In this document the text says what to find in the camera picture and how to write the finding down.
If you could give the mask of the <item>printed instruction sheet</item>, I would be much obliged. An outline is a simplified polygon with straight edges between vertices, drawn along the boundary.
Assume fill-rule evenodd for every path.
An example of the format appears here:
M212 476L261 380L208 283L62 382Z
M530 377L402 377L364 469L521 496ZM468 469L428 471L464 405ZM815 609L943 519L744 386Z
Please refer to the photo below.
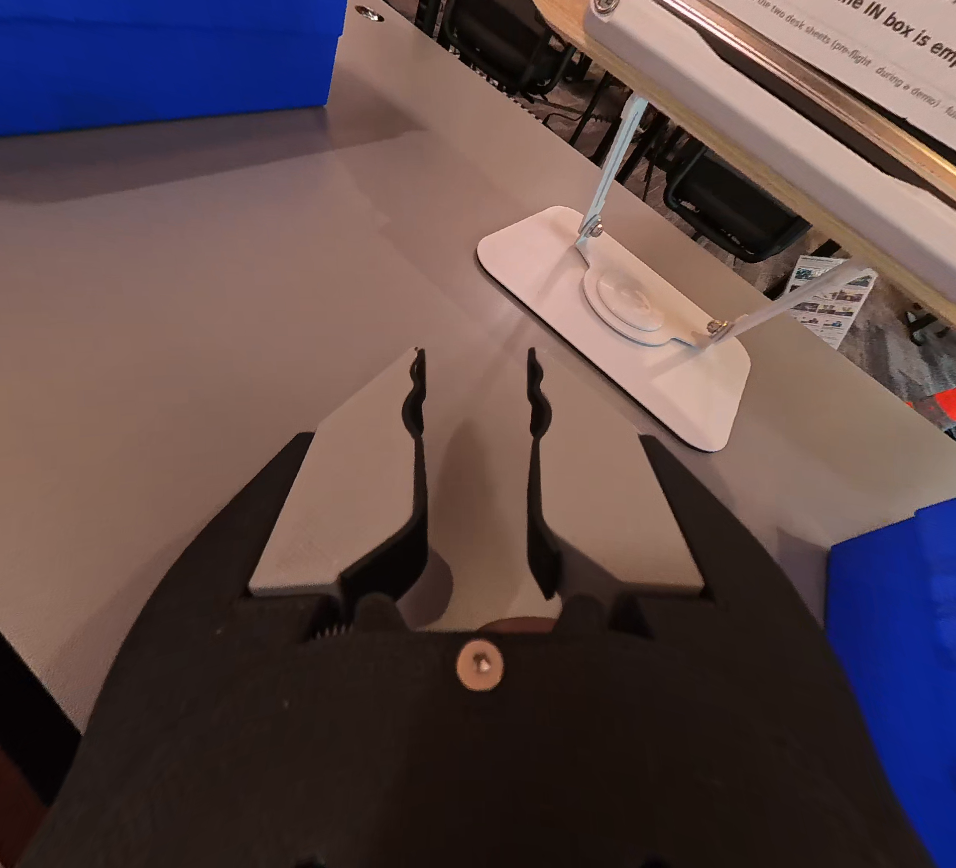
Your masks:
M954 198L954 0L584 1L573 41L682 123Z

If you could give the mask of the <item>wooden board document stand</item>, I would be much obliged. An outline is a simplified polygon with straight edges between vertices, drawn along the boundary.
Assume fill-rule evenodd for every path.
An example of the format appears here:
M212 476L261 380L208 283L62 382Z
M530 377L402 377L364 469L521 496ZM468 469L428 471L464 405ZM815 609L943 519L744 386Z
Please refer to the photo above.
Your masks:
M748 150L726 128L682 123L663 98L648 99L611 69L597 48L576 44L571 6L532 0L546 23L632 90L584 214L550 207L485 237L483 269L685 443L714 452L730 436L750 360L741 337L807 294L792 292L735 321L713 319L618 243L602 211L645 111L653 106L796 214L842 241L853 257L814 284L841 286L867 269L894 278L931 313L954 324L954 198L941 198L878 169L837 141L851 161L785 169Z

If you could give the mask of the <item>printed leaflet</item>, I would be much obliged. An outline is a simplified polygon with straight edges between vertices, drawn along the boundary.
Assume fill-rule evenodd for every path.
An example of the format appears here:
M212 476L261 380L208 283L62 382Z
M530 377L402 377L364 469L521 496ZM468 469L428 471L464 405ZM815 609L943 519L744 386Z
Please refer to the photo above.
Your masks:
M806 288L833 268L843 265L844 258L806 254L798 258L788 279L786 294ZM844 336L869 297L877 274L870 269L861 272L841 286L815 290L797 301L790 315L832 349L838 349Z

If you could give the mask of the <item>blue plastic bin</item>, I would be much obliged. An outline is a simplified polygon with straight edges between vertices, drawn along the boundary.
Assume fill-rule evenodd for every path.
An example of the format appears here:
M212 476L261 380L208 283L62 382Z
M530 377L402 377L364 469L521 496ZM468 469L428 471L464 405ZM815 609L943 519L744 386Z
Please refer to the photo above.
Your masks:
M955 865L955 500L829 553L825 629L887 777Z
M347 0L1 0L1 132L322 107Z

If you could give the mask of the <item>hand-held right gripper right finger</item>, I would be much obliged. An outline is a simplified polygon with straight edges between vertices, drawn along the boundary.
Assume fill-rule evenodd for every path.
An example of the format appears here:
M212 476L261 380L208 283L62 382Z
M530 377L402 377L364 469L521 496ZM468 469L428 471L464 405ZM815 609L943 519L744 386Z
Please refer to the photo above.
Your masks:
M703 578L639 432L534 349L527 391L528 563L544 598L699 595Z

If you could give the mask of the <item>black office chair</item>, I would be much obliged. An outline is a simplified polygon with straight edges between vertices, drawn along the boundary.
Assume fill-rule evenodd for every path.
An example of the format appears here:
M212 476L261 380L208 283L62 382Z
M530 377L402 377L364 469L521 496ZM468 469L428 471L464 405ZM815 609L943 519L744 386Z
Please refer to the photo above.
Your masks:
M661 161L664 204L723 251L750 264L783 252L811 224L713 150L687 138Z

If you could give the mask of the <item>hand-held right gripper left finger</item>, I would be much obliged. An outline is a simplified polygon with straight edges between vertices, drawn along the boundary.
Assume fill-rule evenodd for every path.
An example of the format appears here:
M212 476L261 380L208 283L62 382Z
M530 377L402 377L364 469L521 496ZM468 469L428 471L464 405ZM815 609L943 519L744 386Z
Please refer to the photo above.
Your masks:
M426 359L405 351L318 425L248 588L401 599L424 574Z

